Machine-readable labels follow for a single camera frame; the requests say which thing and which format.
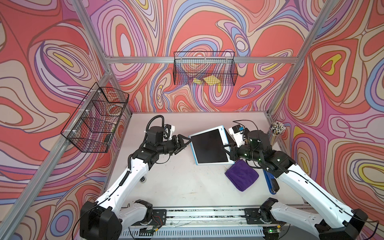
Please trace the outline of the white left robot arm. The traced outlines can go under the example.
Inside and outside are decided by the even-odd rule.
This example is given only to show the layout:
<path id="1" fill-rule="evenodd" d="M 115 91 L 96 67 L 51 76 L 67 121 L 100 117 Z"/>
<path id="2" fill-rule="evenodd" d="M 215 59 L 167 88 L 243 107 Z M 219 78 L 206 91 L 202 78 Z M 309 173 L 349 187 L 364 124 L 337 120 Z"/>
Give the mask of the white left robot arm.
<path id="1" fill-rule="evenodd" d="M 129 155 L 124 172 L 95 202 L 87 201 L 82 206 L 79 219 L 81 238 L 117 240 L 122 231 L 133 224 L 152 220 L 151 203 L 136 200 L 127 208 L 123 208 L 123 204 L 161 155 L 176 155 L 192 142 L 183 135 L 173 135 L 173 130 L 174 127 L 169 125 L 146 130 L 139 148 Z"/>

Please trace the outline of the blue white drawing tablet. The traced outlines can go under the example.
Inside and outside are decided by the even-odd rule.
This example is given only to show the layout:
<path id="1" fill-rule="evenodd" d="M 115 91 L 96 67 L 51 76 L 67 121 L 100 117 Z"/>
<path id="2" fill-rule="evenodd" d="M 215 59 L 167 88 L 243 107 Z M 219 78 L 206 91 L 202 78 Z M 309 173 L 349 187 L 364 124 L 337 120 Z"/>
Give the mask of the blue white drawing tablet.
<path id="1" fill-rule="evenodd" d="M 189 136 L 192 140 L 191 148 L 196 165 L 232 165 L 230 160 L 230 147 L 234 143 L 224 126 L 214 127 Z"/>

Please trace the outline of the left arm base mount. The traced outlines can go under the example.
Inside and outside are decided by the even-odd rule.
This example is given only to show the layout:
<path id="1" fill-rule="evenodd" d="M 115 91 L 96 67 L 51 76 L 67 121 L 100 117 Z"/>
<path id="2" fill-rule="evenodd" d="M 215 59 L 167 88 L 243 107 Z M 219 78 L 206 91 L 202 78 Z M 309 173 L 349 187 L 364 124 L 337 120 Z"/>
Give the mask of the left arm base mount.
<path id="1" fill-rule="evenodd" d="M 166 209 L 154 209 L 153 204 L 137 200 L 124 210 L 123 220 L 128 227 L 131 226 L 158 226 L 165 225 L 167 221 Z"/>

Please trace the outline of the purple microfiber cloth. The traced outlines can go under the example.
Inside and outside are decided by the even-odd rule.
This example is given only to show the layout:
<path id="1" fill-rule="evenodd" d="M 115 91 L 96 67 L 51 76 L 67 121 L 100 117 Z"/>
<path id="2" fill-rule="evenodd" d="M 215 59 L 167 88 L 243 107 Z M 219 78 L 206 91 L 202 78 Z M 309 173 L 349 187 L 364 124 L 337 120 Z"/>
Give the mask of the purple microfiber cloth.
<path id="1" fill-rule="evenodd" d="M 259 174 L 244 160 L 237 160 L 226 172 L 226 177 L 241 192 L 253 185 Z"/>

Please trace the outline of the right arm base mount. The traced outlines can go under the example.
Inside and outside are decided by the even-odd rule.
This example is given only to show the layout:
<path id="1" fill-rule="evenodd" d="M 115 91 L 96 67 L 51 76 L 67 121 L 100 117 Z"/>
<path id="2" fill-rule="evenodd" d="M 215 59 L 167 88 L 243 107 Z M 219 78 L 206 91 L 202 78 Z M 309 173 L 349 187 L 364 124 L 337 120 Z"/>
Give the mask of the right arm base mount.
<path id="1" fill-rule="evenodd" d="M 282 224 L 287 222 L 279 221 L 272 215 L 272 206 L 279 201 L 274 198 L 268 198 L 259 208 L 244 209 L 245 214 L 241 215 L 241 218 L 245 218 L 248 225 L 258 224 Z"/>

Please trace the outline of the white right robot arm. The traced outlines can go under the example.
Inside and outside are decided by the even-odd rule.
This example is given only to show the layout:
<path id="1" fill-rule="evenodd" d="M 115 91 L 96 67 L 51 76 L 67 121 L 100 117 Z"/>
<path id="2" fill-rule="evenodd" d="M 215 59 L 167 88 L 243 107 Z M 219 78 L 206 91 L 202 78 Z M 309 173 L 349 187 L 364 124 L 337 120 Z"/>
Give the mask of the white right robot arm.
<path id="1" fill-rule="evenodd" d="M 269 136 L 261 130 L 230 128 L 235 143 L 225 146 L 230 160 L 257 162 L 266 172 L 284 182 L 306 200 L 316 213 L 306 212 L 268 198 L 256 214 L 261 222 L 281 221 L 294 225 L 320 240 L 355 240 L 368 220 L 361 209 L 352 209 L 312 180 L 286 153 L 273 150 Z"/>

